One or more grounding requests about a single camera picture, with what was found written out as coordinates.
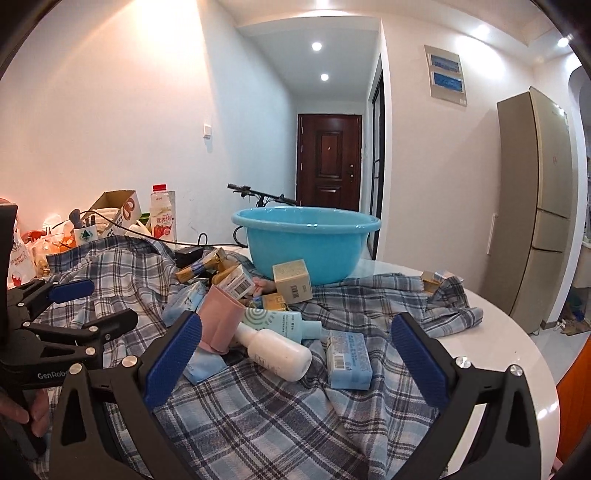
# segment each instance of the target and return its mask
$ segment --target light blue bag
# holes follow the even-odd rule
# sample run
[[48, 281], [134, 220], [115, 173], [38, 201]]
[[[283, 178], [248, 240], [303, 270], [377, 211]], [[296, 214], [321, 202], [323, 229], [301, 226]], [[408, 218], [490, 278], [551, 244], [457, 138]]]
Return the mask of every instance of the light blue bag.
[[164, 307], [162, 312], [162, 321], [167, 327], [170, 327], [181, 316], [185, 310], [195, 312], [205, 296], [205, 287], [200, 281], [182, 289], [178, 292]]

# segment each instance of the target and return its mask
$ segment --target refrigerator door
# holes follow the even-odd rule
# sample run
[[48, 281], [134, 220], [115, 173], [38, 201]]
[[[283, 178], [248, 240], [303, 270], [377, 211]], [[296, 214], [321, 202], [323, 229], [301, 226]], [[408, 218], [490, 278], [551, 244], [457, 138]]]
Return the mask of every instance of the refrigerator door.
[[511, 318], [526, 333], [535, 332], [542, 320], [550, 315], [560, 288], [560, 271], [565, 255], [531, 249], [521, 288], [511, 311]]
[[566, 114], [533, 87], [530, 95], [538, 139], [538, 208], [569, 218], [573, 160]]
[[537, 210], [531, 246], [540, 250], [564, 252], [569, 238], [570, 220]]

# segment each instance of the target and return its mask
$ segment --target doorway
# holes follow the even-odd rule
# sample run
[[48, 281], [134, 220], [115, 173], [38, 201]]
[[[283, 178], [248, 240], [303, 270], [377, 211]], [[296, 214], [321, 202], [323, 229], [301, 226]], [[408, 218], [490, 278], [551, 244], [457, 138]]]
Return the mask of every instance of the doorway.
[[[384, 199], [384, 170], [386, 153], [386, 116], [384, 115], [384, 74], [381, 74], [374, 95], [372, 97], [373, 123], [373, 162], [371, 174], [371, 195], [369, 214], [382, 218], [382, 201]], [[379, 230], [368, 236], [368, 249], [372, 260], [378, 253]]]
[[299, 205], [359, 210], [361, 115], [298, 115]]

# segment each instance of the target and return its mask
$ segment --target wooden door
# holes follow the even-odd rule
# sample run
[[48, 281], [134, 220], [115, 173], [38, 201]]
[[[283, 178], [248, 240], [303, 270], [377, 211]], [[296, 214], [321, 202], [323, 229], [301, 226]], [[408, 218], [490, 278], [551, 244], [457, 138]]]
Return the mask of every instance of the wooden door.
[[297, 168], [300, 205], [358, 211], [361, 116], [299, 115]]

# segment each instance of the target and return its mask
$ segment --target plaid shirt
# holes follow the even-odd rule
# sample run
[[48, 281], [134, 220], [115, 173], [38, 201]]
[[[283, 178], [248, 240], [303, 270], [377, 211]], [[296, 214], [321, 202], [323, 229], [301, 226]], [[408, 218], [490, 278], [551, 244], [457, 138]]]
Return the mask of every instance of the plaid shirt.
[[[244, 257], [239, 259], [254, 270]], [[105, 368], [126, 355], [140, 356], [165, 333], [162, 310], [183, 288], [174, 276], [171, 252], [159, 242], [109, 237], [48, 261], [52, 281], [89, 278], [96, 288], [90, 297], [53, 305], [39, 322], [81, 327], [126, 308], [138, 313], [136, 329], [105, 345]], [[374, 372], [370, 390], [331, 389], [326, 345], [320, 340], [304, 342], [313, 361], [299, 382], [283, 381], [240, 349], [225, 357], [229, 368], [197, 386], [181, 376], [155, 413], [201, 478], [391, 478], [437, 417], [389, 341], [391, 318], [406, 310], [431, 337], [482, 320], [480, 309], [468, 307], [456, 278], [432, 295], [423, 291], [418, 277], [401, 274], [347, 279], [313, 290], [313, 300], [293, 308], [306, 320], [321, 320], [325, 329], [365, 335]], [[52, 410], [58, 396], [56, 389]], [[117, 407], [109, 411], [129, 464], [148, 475]], [[48, 456], [49, 451], [33, 463], [42, 478], [48, 478]]]

